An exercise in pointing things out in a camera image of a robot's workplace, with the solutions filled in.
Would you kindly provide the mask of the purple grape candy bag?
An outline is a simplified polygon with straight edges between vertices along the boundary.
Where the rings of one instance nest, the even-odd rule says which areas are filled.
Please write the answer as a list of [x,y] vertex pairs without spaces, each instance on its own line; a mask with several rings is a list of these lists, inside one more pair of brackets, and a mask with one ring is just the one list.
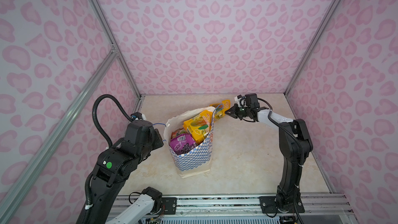
[[196,146],[196,141],[189,133],[181,134],[170,141],[170,148],[176,155],[186,154]]

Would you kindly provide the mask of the yellow candy bag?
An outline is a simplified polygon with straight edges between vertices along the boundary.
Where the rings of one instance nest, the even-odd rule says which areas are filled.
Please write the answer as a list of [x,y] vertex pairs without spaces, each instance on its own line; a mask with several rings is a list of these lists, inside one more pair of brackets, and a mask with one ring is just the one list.
[[197,145],[200,145],[211,131],[212,112],[204,110],[183,123],[184,129],[191,134]]
[[215,108],[214,118],[215,120],[219,120],[226,115],[226,111],[231,108],[230,100],[223,100],[221,103],[216,103],[210,105]]

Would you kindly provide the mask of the white paper bag blue handles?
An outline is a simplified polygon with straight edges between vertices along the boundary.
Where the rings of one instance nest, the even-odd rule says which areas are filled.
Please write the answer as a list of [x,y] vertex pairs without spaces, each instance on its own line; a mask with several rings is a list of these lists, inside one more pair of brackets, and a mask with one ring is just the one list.
[[[201,113],[204,110],[212,112],[212,123],[211,131],[200,145],[192,149],[190,152],[182,155],[176,155],[170,148],[170,141],[172,132],[183,128],[183,123]],[[170,154],[172,156],[174,165],[176,167],[177,173],[181,178],[188,178],[202,173],[209,172],[211,170],[212,161],[212,147],[214,138],[214,118],[215,108],[208,106],[205,108],[197,108],[195,110],[190,110],[177,115],[169,119],[165,123],[165,129],[163,132],[164,141],[166,142]]]

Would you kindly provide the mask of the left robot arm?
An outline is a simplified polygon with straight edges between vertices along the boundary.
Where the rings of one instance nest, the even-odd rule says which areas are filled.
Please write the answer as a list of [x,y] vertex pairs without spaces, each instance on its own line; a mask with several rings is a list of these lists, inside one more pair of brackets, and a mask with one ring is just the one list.
[[163,147],[163,139],[153,124],[134,120],[124,137],[102,152],[85,181],[85,205],[78,224],[104,224],[130,174],[153,150]]

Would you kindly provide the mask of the red candy bag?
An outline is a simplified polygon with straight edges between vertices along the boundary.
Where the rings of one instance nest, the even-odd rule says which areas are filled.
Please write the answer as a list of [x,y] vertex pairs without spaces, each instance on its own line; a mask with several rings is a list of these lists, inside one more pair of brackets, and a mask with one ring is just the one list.
[[175,139],[182,134],[186,134],[186,130],[184,128],[180,128],[174,132],[172,132],[171,139]]

